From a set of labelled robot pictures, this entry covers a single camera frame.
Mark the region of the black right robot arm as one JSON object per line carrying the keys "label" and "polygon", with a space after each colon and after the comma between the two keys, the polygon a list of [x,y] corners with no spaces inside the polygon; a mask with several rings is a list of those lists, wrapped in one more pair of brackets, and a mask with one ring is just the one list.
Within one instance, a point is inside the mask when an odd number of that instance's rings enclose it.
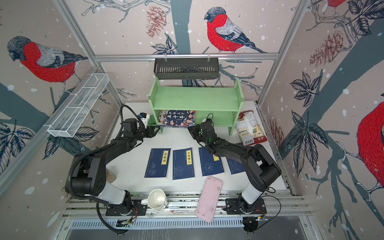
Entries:
{"label": "black right robot arm", "polygon": [[250,212],[256,201],[282,174],[276,161],[260,144],[241,146],[217,136],[211,119],[188,127],[192,138],[211,155],[232,159],[243,165],[249,183],[239,197],[244,212]]}

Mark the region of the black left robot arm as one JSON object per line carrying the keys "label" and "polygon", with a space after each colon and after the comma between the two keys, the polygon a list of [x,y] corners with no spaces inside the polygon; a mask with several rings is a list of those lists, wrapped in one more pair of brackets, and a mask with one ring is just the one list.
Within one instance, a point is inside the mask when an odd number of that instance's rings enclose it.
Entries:
{"label": "black left robot arm", "polygon": [[66,192],[78,200],[122,205],[129,193],[108,183],[106,166],[115,158],[139,146],[138,141],[155,137],[159,130],[160,127],[156,126],[145,129],[121,127],[110,144],[87,154],[76,155],[69,169]]}

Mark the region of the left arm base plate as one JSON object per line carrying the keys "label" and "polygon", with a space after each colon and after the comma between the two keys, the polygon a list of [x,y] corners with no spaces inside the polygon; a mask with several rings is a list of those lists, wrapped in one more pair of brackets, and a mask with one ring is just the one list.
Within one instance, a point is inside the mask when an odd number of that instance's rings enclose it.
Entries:
{"label": "left arm base plate", "polygon": [[125,216],[145,216],[147,205],[142,205],[141,200],[132,200],[131,207],[123,205],[107,205],[106,216],[108,217],[125,217]]}

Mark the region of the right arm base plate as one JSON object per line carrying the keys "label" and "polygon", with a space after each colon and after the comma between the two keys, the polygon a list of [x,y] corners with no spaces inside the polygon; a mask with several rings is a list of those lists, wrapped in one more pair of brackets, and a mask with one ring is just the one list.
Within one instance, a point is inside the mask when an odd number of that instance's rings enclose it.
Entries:
{"label": "right arm base plate", "polygon": [[257,199],[253,204],[248,204],[242,197],[226,199],[223,211],[228,215],[265,215],[267,213],[265,202],[262,198]]}

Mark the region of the colourful cartoon cover book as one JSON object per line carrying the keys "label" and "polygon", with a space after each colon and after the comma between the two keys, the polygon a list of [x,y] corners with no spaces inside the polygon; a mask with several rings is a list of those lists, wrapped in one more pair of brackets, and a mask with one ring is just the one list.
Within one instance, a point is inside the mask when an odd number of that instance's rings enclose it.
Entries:
{"label": "colourful cartoon cover book", "polygon": [[195,125],[196,111],[163,110],[158,118],[158,126],[187,128]]}

